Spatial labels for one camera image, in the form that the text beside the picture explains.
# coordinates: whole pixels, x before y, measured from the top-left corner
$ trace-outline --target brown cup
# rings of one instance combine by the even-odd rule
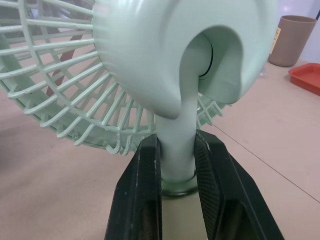
[[[268,61],[280,67],[295,65],[316,23],[316,19],[306,16],[281,17]]]

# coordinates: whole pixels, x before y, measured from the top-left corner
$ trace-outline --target red tray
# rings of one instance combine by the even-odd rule
[[[289,71],[290,82],[320,96],[320,64],[308,63]]]

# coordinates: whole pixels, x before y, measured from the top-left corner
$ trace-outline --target electric fan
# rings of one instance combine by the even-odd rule
[[[0,0],[0,84],[76,146],[127,155],[157,134],[162,179],[184,183],[195,175],[196,129],[263,69],[275,9],[274,0]]]

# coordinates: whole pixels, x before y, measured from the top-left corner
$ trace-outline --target fan grille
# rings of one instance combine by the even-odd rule
[[[92,37],[93,0],[0,0],[0,84],[43,128],[112,154],[135,151],[156,132],[104,68]],[[197,128],[224,104],[198,96]]]

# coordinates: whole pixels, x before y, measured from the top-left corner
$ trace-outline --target fan stand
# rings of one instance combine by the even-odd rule
[[[161,176],[181,183],[195,175],[194,144],[197,126],[199,76],[211,66],[212,46],[204,34],[196,36],[180,64],[181,112],[177,119],[155,117],[161,143]]]

